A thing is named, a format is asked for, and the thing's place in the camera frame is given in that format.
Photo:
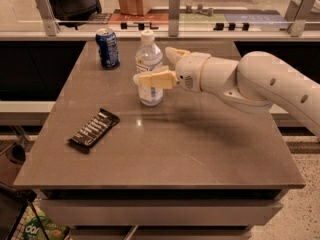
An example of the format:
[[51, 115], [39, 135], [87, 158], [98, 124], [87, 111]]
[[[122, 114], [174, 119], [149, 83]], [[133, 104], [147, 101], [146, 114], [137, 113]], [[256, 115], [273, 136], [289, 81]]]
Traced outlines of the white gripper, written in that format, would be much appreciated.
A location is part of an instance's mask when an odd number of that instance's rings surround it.
[[173, 47], [166, 47], [165, 55], [175, 65], [175, 72], [168, 66], [161, 66], [153, 71], [135, 74], [134, 83], [139, 87], [160, 89], [172, 89], [178, 84], [184, 90], [199, 93], [201, 71], [211, 55], [199, 52], [189, 54], [188, 50]]

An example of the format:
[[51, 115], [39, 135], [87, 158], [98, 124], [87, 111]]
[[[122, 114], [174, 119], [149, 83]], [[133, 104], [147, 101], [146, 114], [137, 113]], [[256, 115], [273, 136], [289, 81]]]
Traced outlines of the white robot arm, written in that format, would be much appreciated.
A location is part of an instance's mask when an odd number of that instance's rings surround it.
[[263, 113], [276, 104], [320, 138], [320, 84], [278, 57], [249, 52], [240, 60], [213, 57], [172, 47], [165, 49], [173, 69], [161, 66], [133, 77], [139, 87], [215, 95], [243, 112]]

